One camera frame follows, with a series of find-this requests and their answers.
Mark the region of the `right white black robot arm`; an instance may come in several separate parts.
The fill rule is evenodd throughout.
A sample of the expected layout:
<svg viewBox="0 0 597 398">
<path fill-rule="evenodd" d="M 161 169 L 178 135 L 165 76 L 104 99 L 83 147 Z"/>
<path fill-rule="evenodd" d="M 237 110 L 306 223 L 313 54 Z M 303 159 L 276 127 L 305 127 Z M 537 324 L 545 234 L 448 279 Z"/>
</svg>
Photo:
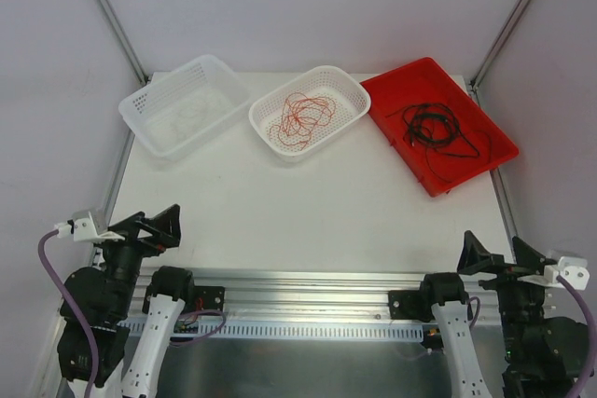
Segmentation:
<svg viewBox="0 0 597 398">
<path fill-rule="evenodd" d="M 596 362 L 596 321 L 581 293 L 590 273 L 586 260 L 541 254 L 522 239 L 512 240 L 515 260 L 490 253 L 470 230 L 454 272 L 424 276 L 417 292 L 415 320 L 434 322 L 449 359 L 455 397 L 487 397 L 468 319 L 471 302 L 462 278 L 488 274 L 479 286 L 497 295 L 507 369 L 502 375 L 506 397 L 578 397 Z M 563 288 L 585 318 L 548 318 L 546 291 Z"/>
</svg>

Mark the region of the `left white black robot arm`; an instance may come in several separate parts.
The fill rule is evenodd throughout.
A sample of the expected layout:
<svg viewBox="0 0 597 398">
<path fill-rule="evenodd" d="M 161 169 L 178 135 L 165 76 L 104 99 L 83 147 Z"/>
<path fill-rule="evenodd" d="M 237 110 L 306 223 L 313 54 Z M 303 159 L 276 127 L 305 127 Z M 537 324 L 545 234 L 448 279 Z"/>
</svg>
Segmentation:
<svg viewBox="0 0 597 398">
<path fill-rule="evenodd" d="M 62 377 L 77 397 L 153 397 L 177 318 L 196 302 L 192 273 L 162 267 L 148 286 L 146 327 L 132 365 L 124 365 L 130 330 L 123 326 L 145 259 L 179 246 L 180 207 L 153 217 L 135 213 L 109 226 L 93 213 L 69 222 L 76 241 L 100 249 L 100 268 L 80 268 L 65 282 L 58 344 Z"/>
</svg>

